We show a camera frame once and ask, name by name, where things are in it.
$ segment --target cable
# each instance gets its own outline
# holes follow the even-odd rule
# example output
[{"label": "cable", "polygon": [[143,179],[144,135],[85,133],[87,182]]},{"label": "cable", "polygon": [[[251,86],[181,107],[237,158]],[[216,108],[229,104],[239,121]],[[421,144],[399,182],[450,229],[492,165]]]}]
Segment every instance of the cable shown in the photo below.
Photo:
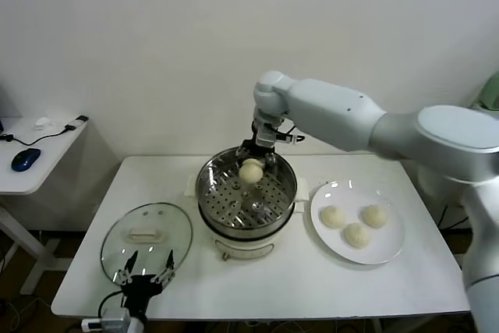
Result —
[{"label": "cable", "polygon": [[41,140],[44,140],[46,138],[51,138],[53,136],[60,136],[61,134],[64,134],[64,133],[66,133],[68,131],[70,131],[70,129],[67,128],[67,127],[65,127],[62,131],[60,131],[57,134],[49,134],[47,136],[41,136],[40,138],[38,138],[37,140],[34,140],[31,143],[23,142],[22,140],[19,140],[19,139],[15,138],[12,134],[2,134],[0,136],[0,140],[5,140],[7,142],[12,142],[13,140],[15,140],[16,142],[19,142],[19,143],[21,143],[24,146],[33,146],[35,143],[40,142]]},{"label": "cable", "polygon": [[81,330],[81,323],[71,324],[64,330],[64,333],[70,333],[71,331],[76,329]]},{"label": "cable", "polygon": [[104,307],[104,303],[106,303],[108,301],[108,299],[112,298],[113,296],[117,296],[121,293],[122,293],[122,291],[118,290],[117,292],[112,292],[111,294],[107,294],[103,298],[103,300],[101,301],[101,304],[99,304],[99,309],[97,310],[97,315],[99,316],[99,318],[102,318],[102,307]]},{"label": "cable", "polygon": [[255,324],[251,324],[252,321],[245,321],[244,324],[246,324],[247,327],[254,328],[257,327],[258,325],[262,324],[259,321],[256,321]]},{"label": "cable", "polygon": [[442,224],[442,221],[444,220],[445,212],[447,212],[447,209],[449,208],[448,204],[445,204],[444,210],[442,211],[442,214],[440,216],[440,220],[438,221],[437,227],[440,228],[440,225]]},{"label": "cable", "polygon": [[338,330],[336,331],[337,333],[341,333],[342,331],[344,331],[345,329],[351,329],[352,331],[354,331],[355,333],[360,333],[360,330],[357,329],[356,327],[354,327],[353,325],[351,324],[346,324],[346,325],[343,325],[341,326],[340,328],[338,328]]},{"label": "cable", "polygon": [[27,142],[24,142],[18,138],[15,138],[13,134],[2,134],[2,135],[0,135],[0,140],[4,140],[6,142],[12,142],[13,140],[15,140],[16,142],[19,142],[22,145],[29,147],[29,146],[33,146],[37,142],[40,142],[41,140],[51,138],[53,136],[60,136],[61,134],[75,130],[76,128],[78,128],[79,126],[81,126],[82,124],[84,124],[87,121],[88,121],[88,117],[83,116],[83,115],[78,116],[76,119],[74,119],[71,122],[69,122],[68,124],[64,125],[64,129],[61,130],[59,133],[48,134],[47,136],[41,136],[40,138],[38,138],[37,140],[34,140],[31,143],[27,143]]},{"label": "cable", "polygon": [[[14,303],[20,299],[24,299],[24,298],[29,298],[29,297],[34,297],[34,299],[29,302],[24,308],[18,310],[15,306],[14,306]],[[38,309],[38,306],[39,306],[39,303],[42,303],[44,304],[46,307],[50,308],[50,304],[48,304],[47,302],[45,302],[42,298],[40,298],[39,296],[21,296],[17,299],[14,299],[12,302],[8,302],[6,305],[8,307],[10,307],[13,311],[14,311],[14,318],[10,321],[10,325],[9,325],[9,330],[11,332],[18,332],[21,328],[25,327],[26,325],[28,325],[31,320],[33,319],[35,313],[37,312],[37,309]],[[21,322],[21,315],[27,311],[31,306],[34,305],[34,310],[33,310],[33,313],[22,323]]]},{"label": "cable", "polygon": [[[287,324],[294,324],[296,327],[298,327],[299,330],[294,331],[292,329],[289,329],[285,326]],[[308,333],[308,332],[312,331],[316,327],[316,325],[317,325],[317,322],[315,324],[313,324],[310,328],[303,329],[296,321],[285,321],[284,323],[280,323],[277,327],[272,329],[271,333],[275,333],[279,328],[284,328],[285,331],[287,331],[289,333]]]},{"label": "cable", "polygon": [[463,222],[465,222],[465,221],[467,221],[467,220],[468,220],[468,218],[463,218],[461,221],[458,221],[458,222],[456,222],[455,224],[453,224],[453,225],[451,225],[451,226],[449,226],[449,227],[447,227],[447,228],[442,228],[442,229],[440,229],[440,230],[449,230],[449,229],[452,229],[452,228],[454,228],[455,226],[458,226],[459,224],[462,224]]}]

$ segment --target blue computer mouse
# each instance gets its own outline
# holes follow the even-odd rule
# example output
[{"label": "blue computer mouse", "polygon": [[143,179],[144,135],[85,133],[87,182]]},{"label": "blue computer mouse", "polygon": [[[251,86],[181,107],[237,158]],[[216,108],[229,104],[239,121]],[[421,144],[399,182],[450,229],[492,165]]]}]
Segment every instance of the blue computer mouse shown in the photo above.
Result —
[{"label": "blue computer mouse", "polygon": [[20,151],[12,160],[12,169],[16,172],[24,172],[38,159],[41,154],[39,148],[27,148]]}]

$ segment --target steamed bun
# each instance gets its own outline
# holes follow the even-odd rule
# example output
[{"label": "steamed bun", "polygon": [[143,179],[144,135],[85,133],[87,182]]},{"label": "steamed bun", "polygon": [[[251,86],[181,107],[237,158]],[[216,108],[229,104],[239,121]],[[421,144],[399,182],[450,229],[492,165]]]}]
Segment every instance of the steamed bun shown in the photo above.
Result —
[{"label": "steamed bun", "polygon": [[388,221],[388,213],[377,204],[371,204],[360,213],[363,221],[372,228],[382,228]]},{"label": "steamed bun", "polygon": [[329,228],[340,229],[345,226],[345,212],[338,207],[328,206],[320,212],[320,220]]},{"label": "steamed bun", "polygon": [[362,249],[371,242],[369,230],[362,224],[354,222],[344,230],[346,242],[356,249]]},{"label": "steamed bun", "polygon": [[246,159],[239,169],[239,178],[246,183],[254,184],[264,177],[264,165],[257,159]]}]

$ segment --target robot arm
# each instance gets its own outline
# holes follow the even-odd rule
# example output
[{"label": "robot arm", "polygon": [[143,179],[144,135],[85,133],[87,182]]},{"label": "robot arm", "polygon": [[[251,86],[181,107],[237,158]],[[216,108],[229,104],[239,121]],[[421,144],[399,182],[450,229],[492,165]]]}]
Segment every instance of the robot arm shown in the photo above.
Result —
[{"label": "robot arm", "polygon": [[467,108],[440,105],[391,114],[365,94],[319,80],[262,75],[253,92],[253,140],[274,148],[284,119],[344,151],[408,158],[463,183],[473,227],[463,281],[482,333],[497,331],[499,314],[499,122]]},{"label": "robot arm", "polygon": [[440,105],[391,114],[358,91],[279,72],[262,75],[253,96],[262,147],[274,146],[271,128],[286,118],[341,150],[409,158],[458,181],[488,181],[499,172],[499,122],[481,112]]}]

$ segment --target pot lid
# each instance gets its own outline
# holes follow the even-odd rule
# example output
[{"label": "pot lid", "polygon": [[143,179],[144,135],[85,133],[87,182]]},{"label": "pot lid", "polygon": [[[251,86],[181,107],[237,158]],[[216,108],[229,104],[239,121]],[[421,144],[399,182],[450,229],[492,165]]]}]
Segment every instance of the pot lid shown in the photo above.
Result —
[{"label": "pot lid", "polygon": [[193,241],[193,226],[185,211],[170,203],[144,204],[119,219],[101,247],[102,269],[118,283],[127,266],[131,275],[159,275],[166,264],[182,264]]}]

